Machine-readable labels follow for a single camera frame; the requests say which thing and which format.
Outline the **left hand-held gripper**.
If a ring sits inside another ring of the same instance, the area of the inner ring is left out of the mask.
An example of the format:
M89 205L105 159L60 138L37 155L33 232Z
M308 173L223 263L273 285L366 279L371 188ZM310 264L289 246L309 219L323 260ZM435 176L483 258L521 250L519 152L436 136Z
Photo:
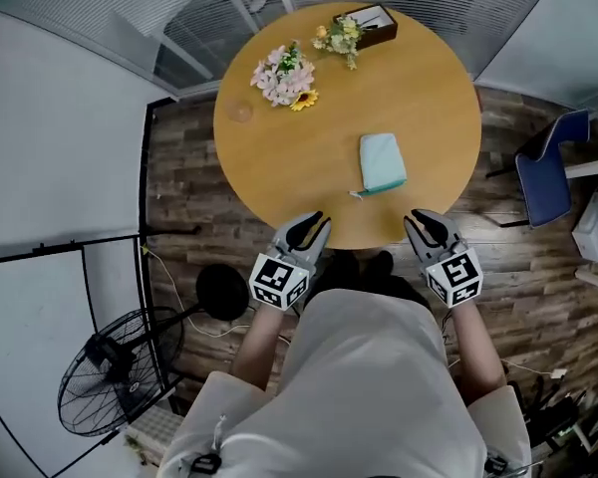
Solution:
M258 254L248 280L256 301L288 310L307 292L331 233L331 219L321 222L308 243L297 248L322 216L322 211L312 211L283 224L277 231L278 240Z

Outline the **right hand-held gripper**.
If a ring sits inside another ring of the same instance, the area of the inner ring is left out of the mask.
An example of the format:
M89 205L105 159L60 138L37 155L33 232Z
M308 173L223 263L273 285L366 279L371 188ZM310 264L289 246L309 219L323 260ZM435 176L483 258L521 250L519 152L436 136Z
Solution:
M404 227L427 286L449 309L477 297L483 273L474 249L461 239L455 222L427 209L413 209L412 215L424 230L409 216L404 217Z

